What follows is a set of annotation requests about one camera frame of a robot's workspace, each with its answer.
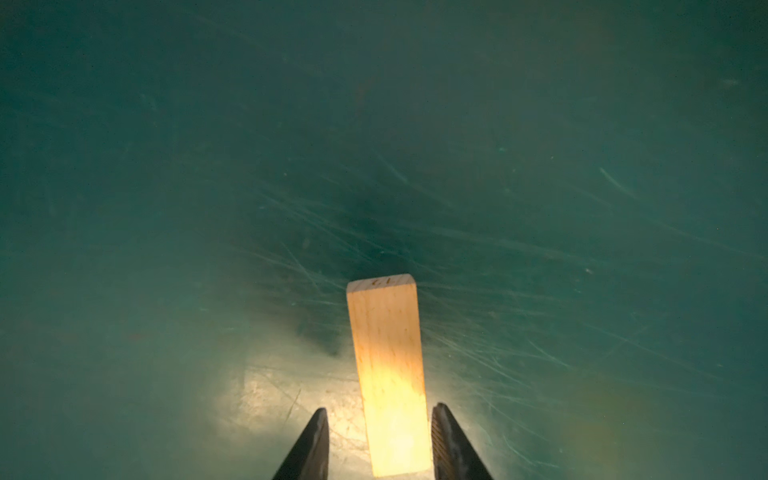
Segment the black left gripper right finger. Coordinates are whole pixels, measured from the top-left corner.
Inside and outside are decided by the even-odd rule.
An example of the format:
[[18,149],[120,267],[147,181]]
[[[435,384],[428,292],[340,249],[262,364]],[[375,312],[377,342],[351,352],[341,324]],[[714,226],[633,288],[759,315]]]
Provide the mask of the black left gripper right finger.
[[431,440],[436,480],[493,479],[445,403],[432,410]]

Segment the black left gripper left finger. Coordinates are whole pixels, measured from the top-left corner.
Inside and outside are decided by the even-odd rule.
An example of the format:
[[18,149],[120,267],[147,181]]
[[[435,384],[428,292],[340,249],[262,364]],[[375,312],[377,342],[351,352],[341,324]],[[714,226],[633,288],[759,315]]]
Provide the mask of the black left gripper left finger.
[[273,480],[327,480],[329,469],[327,410],[318,408],[273,476]]

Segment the wood block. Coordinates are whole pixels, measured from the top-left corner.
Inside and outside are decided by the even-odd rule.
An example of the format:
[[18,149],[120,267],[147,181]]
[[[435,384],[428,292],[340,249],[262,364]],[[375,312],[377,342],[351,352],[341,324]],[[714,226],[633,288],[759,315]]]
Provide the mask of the wood block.
[[347,307],[373,476],[432,466],[417,285],[409,274],[349,283]]

